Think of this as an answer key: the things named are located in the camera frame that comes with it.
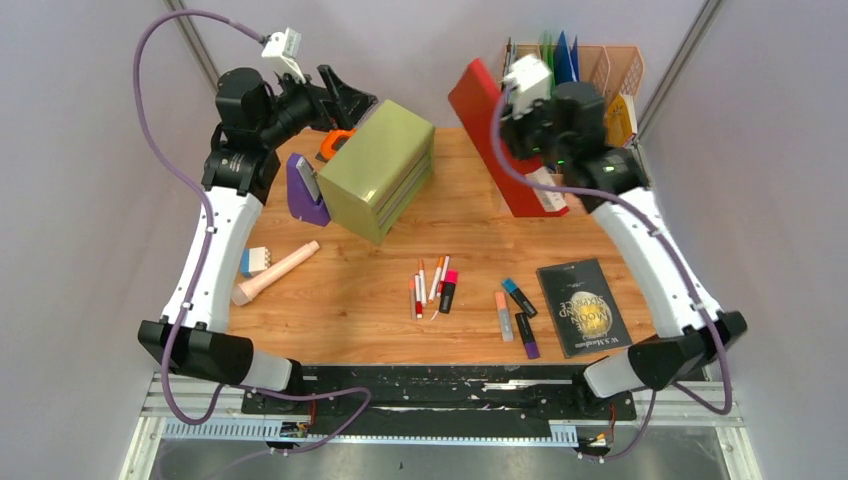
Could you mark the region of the blue plastic folder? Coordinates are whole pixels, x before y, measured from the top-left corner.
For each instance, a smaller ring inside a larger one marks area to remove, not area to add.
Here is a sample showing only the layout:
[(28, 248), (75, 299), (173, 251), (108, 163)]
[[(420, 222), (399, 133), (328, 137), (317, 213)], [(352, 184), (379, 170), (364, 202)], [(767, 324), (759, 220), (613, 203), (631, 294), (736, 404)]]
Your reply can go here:
[(580, 80), (578, 40), (569, 39), (562, 30), (554, 48), (554, 84), (577, 82)]

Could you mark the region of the green plastic folder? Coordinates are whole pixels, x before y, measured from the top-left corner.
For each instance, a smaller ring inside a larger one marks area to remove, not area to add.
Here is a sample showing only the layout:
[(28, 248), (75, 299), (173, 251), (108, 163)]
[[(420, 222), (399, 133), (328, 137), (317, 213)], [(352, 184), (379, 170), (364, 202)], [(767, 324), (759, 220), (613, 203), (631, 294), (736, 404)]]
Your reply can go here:
[(554, 50), (554, 38), (552, 32), (549, 30), (545, 30), (540, 38), (539, 38), (539, 53), (542, 61), (550, 68), (553, 69), (553, 50)]

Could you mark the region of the grey clipboard with papers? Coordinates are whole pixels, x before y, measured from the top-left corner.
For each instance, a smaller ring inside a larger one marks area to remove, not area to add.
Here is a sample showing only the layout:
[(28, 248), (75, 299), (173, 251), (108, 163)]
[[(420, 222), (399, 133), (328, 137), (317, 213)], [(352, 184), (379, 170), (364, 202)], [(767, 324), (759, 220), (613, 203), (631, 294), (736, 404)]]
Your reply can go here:
[(515, 43), (513, 42), (512, 38), (509, 37), (508, 40), (507, 40), (506, 46), (505, 46), (505, 54), (504, 54), (503, 69), (502, 69), (502, 75), (503, 76), (507, 75), (507, 73), (509, 71), (509, 67), (513, 62), (514, 48), (515, 48)]

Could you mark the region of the red plastic folder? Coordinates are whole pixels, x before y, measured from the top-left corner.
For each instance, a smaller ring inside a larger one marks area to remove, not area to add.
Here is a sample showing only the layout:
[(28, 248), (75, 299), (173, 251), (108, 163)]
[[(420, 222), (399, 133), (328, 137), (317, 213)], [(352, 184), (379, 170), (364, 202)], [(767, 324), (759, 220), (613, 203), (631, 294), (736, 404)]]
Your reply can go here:
[(569, 206), (562, 193), (532, 189), (512, 178), (498, 161), (498, 157), (502, 156), (510, 167), (527, 179), (550, 186), (554, 184), (553, 176), (539, 159), (518, 161), (509, 154), (501, 139), (493, 137), (491, 125), (499, 98), (500, 86), (479, 58), (466, 66), (448, 94), (451, 107), (494, 180), (502, 204), (510, 213), (519, 218), (566, 215)]

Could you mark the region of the black paperback book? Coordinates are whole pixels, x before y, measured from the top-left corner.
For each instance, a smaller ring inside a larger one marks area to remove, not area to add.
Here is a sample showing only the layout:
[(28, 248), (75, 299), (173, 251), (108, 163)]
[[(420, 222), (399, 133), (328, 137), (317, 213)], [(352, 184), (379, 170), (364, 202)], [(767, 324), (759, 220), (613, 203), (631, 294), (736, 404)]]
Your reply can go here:
[(566, 357), (632, 344), (598, 260), (542, 267), (536, 276)]

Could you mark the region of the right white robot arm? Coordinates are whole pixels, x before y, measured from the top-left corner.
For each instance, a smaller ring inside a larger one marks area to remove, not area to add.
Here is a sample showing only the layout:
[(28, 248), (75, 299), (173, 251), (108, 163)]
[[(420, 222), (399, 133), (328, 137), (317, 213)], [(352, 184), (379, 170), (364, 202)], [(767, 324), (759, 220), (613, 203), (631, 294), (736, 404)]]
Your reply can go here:
[(613, 241), (647, 302), (655, 333), (587, 366), (571, 403), (596, 417), (623, 392), (660, 391), (681, 376), (717, 364), (725, 405), (732, 402), (727, 352), (747, 330), (707, 292), (665, 227), (653, 190), (631, 150), (606, 141), (603, 101), (588, 83), (559, 86), (549, 97), (503, 89), (490, 121), (496, 160), (514, 180), (569, 193)]

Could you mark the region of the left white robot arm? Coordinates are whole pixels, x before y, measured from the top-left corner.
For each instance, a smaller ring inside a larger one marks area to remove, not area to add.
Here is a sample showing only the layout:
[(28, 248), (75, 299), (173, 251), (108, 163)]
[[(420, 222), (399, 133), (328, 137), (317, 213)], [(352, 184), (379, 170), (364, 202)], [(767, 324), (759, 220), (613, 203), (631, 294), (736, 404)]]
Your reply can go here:
[(306, 386), (298, 362), (257, 350), (228, 334), (233, 284), (246, 241), (280, 168), (276, 150), (303, 129), (350, 130), (377, 103), (375, 95), (343, 82), (328, 65), (323, 81), (284, 74), (275, 94), (252, 68), (218, 80), (220, 122), (200, 182), (202, 206), (183, 272), (159, 319), (142, 321), (138, 340), (167, 372), (268, 390), (283, 413), (298, 411)]

